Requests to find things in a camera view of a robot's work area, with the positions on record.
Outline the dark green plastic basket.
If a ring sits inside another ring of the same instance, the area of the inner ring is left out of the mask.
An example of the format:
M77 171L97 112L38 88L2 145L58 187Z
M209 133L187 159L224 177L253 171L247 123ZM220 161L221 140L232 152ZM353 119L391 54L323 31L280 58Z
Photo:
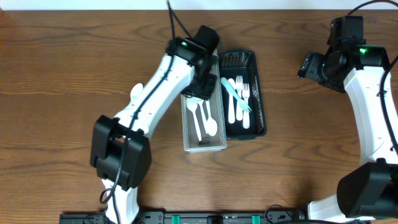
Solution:
M237 120L231 117L229 109L238 106L236 98L221 86L226 136L229 139L247 140L263 136L267 132L262 102L261 87L257 71L256 56L248 50L230 50L219 55L220 77L235 80L242 77L243 85L249 86L248 105L251 112L247 119Z

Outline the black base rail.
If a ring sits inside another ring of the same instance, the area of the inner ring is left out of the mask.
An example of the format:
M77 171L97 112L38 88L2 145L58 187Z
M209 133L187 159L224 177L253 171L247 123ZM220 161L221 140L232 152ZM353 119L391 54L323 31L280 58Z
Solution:
M307 213L297 208L271 207L265 212L251 213L170 213L139 212L133 224L266 224L306 220ZM65 213L59 216L59 224L112 223L104 212Z

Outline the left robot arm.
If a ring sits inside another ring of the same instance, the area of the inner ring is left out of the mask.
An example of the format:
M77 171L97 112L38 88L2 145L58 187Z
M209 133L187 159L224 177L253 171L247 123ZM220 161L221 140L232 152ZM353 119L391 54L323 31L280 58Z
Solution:
M216 78L217 37L182 38L169 42L154 76L113 118L102 115L93 128L90 164L103 180L100 201L111 223L132 223L138 213L137 188L152 163L150 138L179 95L207 100Z

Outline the clear plastic basket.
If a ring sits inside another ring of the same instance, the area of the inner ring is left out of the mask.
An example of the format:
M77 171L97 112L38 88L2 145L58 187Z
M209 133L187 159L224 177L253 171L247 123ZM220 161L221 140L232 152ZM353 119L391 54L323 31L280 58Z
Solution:
M210 102L211 116L217 122L218 130L215 136L210 136L205 132L200 107L198 105L196 110L197 120L200 127L201 138L199 142L197 133L195 130L195 124L191 111L187 108L187 97L181 96L182 103L182 127L183 127L183 146L186 152L207 152L207 151L220 151L227 147L226 143L226 130L224 121L223 111L223 99L221 96L221 83L220 83L220 71L218 63L212 66L210 73L216 75L215 89L208 100ZM206 119L208 119L208 113L206 110L206 104L203 100L203 109L205 112Z

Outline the white plastic fork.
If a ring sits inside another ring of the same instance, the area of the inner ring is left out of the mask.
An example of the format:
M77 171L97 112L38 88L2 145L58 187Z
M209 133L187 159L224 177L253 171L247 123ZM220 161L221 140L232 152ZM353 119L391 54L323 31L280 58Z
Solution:
M245 83L243 85L243 92L242 92L243 99L246 103L248 103L248 99L250 97L250 92L249 92L249 84ZM243 114L243 128L244 129L249 129L250 127L250 120L249 120L249 112L244 112Z
M242 90L243 90L243 76L238 75L236 77L236 91L237 91L239 98L242 97ZM237 101L237 107L236 107L236 119L238 121L243 120L243 110L242 110L242 107L240 106L239 100Z

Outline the pale green plastic fork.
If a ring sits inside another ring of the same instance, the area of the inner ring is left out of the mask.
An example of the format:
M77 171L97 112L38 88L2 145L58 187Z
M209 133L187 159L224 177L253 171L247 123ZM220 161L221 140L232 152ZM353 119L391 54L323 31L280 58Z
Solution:
M221 84L226 88L228 93L232 93L233 97L236 99L236 101L239 100L240 106L242 107L242 110L245 112L251 112L252 109L250 108L250 106L242 99L239 98L236 89L233 90L232 86L230 85L229 81L225 78L225 77L221 77L220 79Z

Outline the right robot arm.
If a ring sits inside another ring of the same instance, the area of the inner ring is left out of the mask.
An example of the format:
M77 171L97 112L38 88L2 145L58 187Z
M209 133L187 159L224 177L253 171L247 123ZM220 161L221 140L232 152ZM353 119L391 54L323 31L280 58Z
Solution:
M397 218L397 111L384 47L348 45L328 55L309 52L298 77L310 78L351 101L361 158L336 193L307 205L309 220L348 223Z

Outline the white plastic spoon bowl down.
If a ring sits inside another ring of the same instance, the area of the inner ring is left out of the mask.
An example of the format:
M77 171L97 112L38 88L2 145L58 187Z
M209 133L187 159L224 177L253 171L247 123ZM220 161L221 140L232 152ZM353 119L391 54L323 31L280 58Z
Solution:
M208 113L208 119L206 122L206 132L210 136L215 136L217 134L218 125L217 125L217 122L211 116L210 102L207 100L207 101L205 101L205 104L206 104L206 110Z

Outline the short white plastic spoon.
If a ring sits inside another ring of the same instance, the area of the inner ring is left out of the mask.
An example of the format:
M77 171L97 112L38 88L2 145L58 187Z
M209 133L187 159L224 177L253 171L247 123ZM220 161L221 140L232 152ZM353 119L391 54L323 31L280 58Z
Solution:
M235 82L232 78L228 79L232 89L235 90ZM229 108L228 108L228 122L229 124L233 124L235 122L235 110L234 110L234 101L233 101L233 94L229 94Z

